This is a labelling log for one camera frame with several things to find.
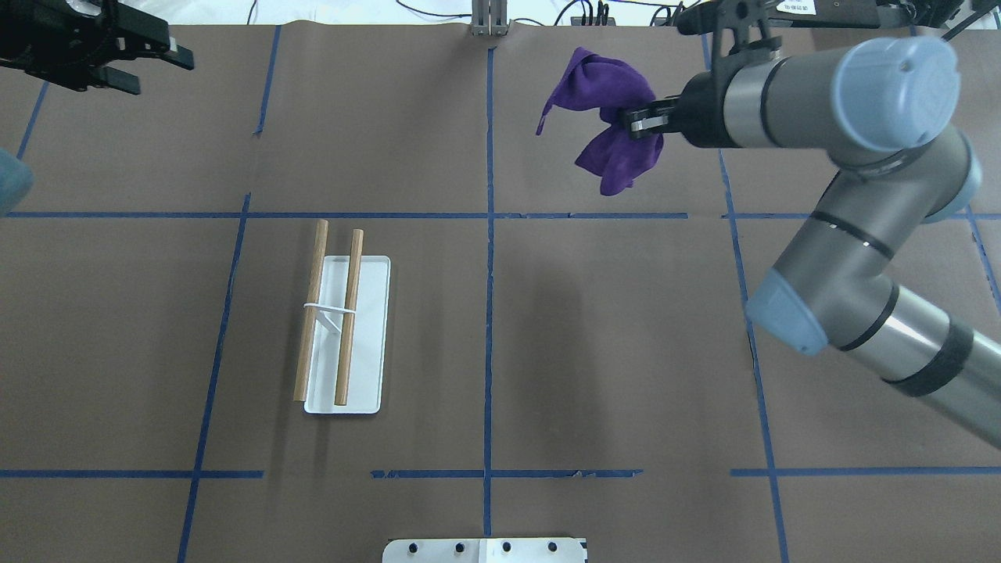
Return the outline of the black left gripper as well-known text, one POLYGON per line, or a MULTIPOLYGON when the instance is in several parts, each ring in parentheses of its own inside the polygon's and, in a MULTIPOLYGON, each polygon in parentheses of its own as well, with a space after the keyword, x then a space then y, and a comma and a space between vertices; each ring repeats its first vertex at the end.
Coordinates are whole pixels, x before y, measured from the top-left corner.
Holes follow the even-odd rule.
POLYGON ((73 91, 139 95, 137 76, 116 61, 158 59, 193 70, 193 52, 169 43, 169 24, 121 1, 3 1, 2 67, 73 91))

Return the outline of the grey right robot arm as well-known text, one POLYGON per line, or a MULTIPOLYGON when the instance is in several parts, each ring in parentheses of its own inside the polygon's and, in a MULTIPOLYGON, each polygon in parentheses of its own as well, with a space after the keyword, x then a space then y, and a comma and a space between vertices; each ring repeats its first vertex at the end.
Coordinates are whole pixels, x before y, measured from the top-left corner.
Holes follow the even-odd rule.
POLYGON ((836 167, 815 210, 748 297, 746 317, 804 355, 834 348, 992 446, 999 345, 887 274, 916 228, 979 189, 981 165, 951 124, 960 76, 936 37, 882 37, 784 55, 779 37, 719 52, 667 99, 626 108, 639 140, 680 133, 701 149, 818 149, 836 167))

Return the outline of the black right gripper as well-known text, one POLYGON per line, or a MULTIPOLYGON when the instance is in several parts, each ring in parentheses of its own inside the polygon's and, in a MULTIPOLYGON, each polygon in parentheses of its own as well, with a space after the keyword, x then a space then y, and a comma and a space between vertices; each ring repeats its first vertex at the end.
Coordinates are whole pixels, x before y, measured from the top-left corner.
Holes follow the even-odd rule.
POLYGON ((711 72, 694 75, 678 99, 657 99, 623 110, 630 139, 679 133, 699 149, 729 149, 732 138, 723 118, 723 103, 732 77, 711 72))

